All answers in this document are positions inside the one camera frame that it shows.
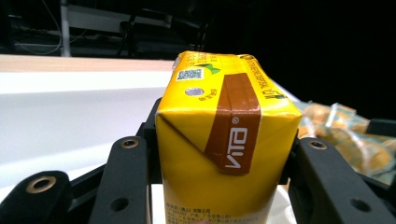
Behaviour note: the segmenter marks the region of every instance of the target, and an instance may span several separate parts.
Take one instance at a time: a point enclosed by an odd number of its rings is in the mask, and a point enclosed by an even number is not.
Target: barcode label
[[[176,81],[180,80],[190,80],[190,79],[203,79],[204,78],[204,69],[197,68],[191,70],[183,70],[178,72]]]

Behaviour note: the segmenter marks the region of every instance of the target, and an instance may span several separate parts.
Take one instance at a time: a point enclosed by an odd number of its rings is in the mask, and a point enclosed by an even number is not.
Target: brown stripe
[[[224,76],[205,155],[222,171],[248,174],[261,114],[248,75]]]

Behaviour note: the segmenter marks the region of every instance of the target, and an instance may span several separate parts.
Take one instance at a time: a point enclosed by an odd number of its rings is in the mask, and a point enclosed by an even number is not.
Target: cable
[[[56,28],[58,30],[58,32],[61,32],[61,29],[58,25],[58,22],[55,20],[55,18],[53,17],[52,13],[50,12],[50,9],[48,8],[45,0],[41,0],[41,2],[43,3],[44,7],[46,8],[46,10],[48,11],[49,15],[51,16],[52,20],[54,21]],[[62,37],[59,37],[59,43],[57,45],[39,45],[39,44],[25,44],[25,43],[19,43],[16,41],[16,45],[18,45],[19,47],[21,47],[22,49],[25,49],[26,51],[33,53],[33,54],[40,54],[40,55],[45,55],[45,54],[51,54],[53,52],[55,52],[56,50],[58,50],[61,45],[62,45]],[[50,50],[50,51],[46,51],[46,52],[37,52],[31,49],[26,48],[25,46],[38,46],[38,47],[55,47],[55,49]]]
[[[76,40],[80,39],[82,36],[84,36],[87,31],[88,31],[88,29],[85,29],[84,32],[81,33],[81,35],[79,35],[78,37],[70,40],[70,44],[75,42]]]

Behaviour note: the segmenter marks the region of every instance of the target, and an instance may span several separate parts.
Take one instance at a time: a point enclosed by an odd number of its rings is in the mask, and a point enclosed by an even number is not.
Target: bolt hole
[[[44,192],[47,189],[52,188],[52,186],[56,183],[56,178],[54,176],[41,176],[32,180],[29,185],[26,187],[26,191],[28,193],[40,193]]]
[[[40,180],[37,183],[35,183],[33,185],[33,188],[42,189],[42,188],[46,187],[49,183],[50,183],[50,181],[48,179],[43,179],[43,180]]]
[[[135,139],[127,139],[121,143],[121,146],[123,148],[132,148],[132,147],[136,147],[138,144],[139,144],[139,141],[137,141]]]
[[[119,212],[123,209],[125,209],[128,206],[129,202],[128,199],[126,198],[118,198],[111,203],[110,207],[111,210],[114,212]]]
[[[352,204],[352,206],[354,206],[356,209],[358,209],[362,212],[370,212],[371,211],[370,205],[368,205],[367,203],[365,203],[364,201],[362,201],[360,199],[352,199],[350,201],[350,203]]]
[[[311,145],[311,147],[315,148],[315,149],[326,149],[327,146],[324,145],[323,143],[319,142],[319,141],[312,141],[309,142],[309,144]]]

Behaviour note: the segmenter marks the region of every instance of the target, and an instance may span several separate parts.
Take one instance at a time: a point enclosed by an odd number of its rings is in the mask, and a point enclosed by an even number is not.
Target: white surface
[[[0,73],[0,202],[29,175],[60,170],[74,179],[106,163],[115,141],[136,134],[170,76]],[[165,223],[162,185],[153,188],[153,223]],[[295,223],[283,189],[268,223]]]

